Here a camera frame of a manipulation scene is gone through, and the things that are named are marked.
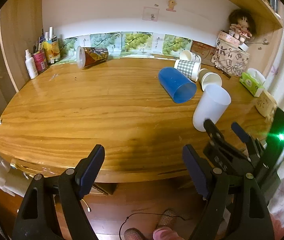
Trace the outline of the blue plastic cup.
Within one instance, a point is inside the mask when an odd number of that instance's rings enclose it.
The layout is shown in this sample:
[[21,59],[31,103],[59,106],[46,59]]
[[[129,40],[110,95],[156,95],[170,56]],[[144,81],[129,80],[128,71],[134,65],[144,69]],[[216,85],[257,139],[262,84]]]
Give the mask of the blue plastic cup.
[[158,73],[158,79],[175,103],[185,103],[191,100],[197,91],[195,83],[172,67],[161,69]]

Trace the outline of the green tissue pack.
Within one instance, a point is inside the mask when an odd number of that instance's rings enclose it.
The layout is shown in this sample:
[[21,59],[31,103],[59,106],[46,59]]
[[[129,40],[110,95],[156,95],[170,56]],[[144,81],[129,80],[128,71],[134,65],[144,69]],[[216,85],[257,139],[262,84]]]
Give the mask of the green tissue pack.
[[257,69],[249,68],[242,72],[239,81],[254,97],[258,98],[264,90],[265,77]]

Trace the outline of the white spray bottle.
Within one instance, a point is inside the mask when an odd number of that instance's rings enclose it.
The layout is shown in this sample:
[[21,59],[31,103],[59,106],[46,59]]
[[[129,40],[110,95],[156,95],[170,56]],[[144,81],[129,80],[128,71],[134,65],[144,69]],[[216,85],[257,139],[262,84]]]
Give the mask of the white spray bottle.
[[25,64],[29,77],[31,79],[34,79],[38,76],[38,70],[36,69],[35,61],[28,49],[25,50],[25,57],[26,57]]

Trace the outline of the wooden bookshelf unit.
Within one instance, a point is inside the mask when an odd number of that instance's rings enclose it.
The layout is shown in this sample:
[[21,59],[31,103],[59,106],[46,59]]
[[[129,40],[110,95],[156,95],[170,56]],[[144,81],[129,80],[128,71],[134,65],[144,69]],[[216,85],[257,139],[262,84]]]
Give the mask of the wooden bookshelf unit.
[[255,20],[249,67],[268,74],[282,36],[284,9],[265,0],[8,0],[0,10],[2,55],[15,90],[29,80],[25,51],[53,27],[65,38],[147,31],[177,35],[214,46],[227,18],[237,8]]

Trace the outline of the black pen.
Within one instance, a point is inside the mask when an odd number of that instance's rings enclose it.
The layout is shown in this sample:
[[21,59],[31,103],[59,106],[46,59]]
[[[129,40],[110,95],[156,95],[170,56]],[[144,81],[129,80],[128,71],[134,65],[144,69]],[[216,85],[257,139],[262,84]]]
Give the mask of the black pen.
[[223,75],[225,75],[228,79],[231,78],[231,75],[228,74],[227,72],[225,72],[224,70],[222,70],[221,68],[216,67],[217,70],[219,70]]

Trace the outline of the letter print fabric bag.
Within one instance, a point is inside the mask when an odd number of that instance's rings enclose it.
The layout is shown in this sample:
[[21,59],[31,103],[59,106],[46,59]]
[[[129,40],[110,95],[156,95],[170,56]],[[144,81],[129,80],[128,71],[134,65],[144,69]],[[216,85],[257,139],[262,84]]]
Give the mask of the letter print fabric bag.
[[249,53],[218,38],[211,62],[216,68],[229,75],[241,76],[242,72],[246,70],[249,57]]

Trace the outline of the pink red can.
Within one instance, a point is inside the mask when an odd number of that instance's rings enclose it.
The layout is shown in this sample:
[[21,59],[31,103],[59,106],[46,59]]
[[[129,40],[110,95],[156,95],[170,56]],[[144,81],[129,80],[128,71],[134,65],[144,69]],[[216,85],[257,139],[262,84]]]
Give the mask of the pink red can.
[[44,72],[48,68],[47,59],[44,50],[39,50],[32,55],[38,73]]

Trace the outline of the brown hair rag doll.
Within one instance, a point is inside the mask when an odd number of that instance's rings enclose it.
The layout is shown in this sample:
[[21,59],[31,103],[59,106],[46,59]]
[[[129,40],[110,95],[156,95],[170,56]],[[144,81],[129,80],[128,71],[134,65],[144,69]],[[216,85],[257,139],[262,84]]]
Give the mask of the brown hair rag doll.
[[230,27],[229,35],[245,43],[256,34],[256,24],[252,16],[245,10],[236,9],[228,17]]

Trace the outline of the checkered paper cup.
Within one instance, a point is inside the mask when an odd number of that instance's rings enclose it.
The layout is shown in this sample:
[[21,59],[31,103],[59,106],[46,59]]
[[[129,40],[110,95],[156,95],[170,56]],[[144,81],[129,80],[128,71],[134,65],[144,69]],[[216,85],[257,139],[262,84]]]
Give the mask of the checkered paper cup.
[[174,68],[185,75],[188,79],[197,82],[201,63],[197,61],[176,60]]

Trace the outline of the pink round box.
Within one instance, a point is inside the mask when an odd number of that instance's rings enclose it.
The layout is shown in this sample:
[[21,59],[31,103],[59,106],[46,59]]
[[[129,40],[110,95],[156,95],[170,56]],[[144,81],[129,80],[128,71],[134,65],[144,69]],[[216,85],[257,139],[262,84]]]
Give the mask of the pink round box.
[[233,47],[238,48],[240,45],[239,40],[235,39],[233,36],[231,36],[230,34],[224,32],[224,31],[220,31],[218,34],[218,39],[231,44]]

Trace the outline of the grape picture panels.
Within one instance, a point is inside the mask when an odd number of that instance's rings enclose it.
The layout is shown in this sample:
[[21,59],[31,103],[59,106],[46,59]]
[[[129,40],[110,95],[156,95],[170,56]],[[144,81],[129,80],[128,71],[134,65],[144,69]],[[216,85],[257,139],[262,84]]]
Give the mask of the grape picture panels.
[[59,38],[59,48],[64,59],[74,61],[76,49],[81,47],[106,48],[110,59],[120,57],[164,57],[179,58],[183,50],[190,50],[192,40],[169,34],[141,31],[89,34],[70,38]]

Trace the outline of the cream ceramic mug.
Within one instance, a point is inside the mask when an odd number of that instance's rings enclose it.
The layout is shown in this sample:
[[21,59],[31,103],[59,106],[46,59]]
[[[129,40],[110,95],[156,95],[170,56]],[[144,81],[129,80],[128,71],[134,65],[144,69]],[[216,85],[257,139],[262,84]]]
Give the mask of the cream ceramic mug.
[[263,90],[258,97],[255,107],[259,114],[266,118],[266,122],[273,122],[277,109],[277,102],[267,90]]

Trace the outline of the white calligraphy paper cup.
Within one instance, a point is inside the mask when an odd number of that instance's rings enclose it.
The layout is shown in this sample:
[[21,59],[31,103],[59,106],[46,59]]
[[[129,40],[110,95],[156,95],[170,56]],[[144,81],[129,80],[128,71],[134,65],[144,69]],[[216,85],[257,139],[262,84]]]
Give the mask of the white calligraphy paper cup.
[[189,50],[183,50],[179,55],[179,59],[184,61],[198,62],[198,63],[201,63],[202,61],[200,56]]

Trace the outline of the brown sleeve paper cup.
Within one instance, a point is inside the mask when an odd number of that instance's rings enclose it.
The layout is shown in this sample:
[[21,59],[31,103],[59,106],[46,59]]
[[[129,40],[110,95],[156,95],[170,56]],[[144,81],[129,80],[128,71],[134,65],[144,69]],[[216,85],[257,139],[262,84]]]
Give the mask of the brown sleeve paper cup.
[[218,85],[222,86],[222,78],[216,74],[211,72],[210,70],[203,68],[198,73],[199,83],[201,84],[202,91],[205,91],[207,85]]

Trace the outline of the translucent white plastic cup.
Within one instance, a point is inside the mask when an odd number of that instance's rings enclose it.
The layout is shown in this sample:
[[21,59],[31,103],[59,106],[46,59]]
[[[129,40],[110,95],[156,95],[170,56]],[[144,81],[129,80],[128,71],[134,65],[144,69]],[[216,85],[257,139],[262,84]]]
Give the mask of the translucent white plastic cup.
[[210,119],[215,124],[230,104],[231,96],[224,88],[215,84],[207,85],[193,114],[194,128],[205,132],[205,120]]

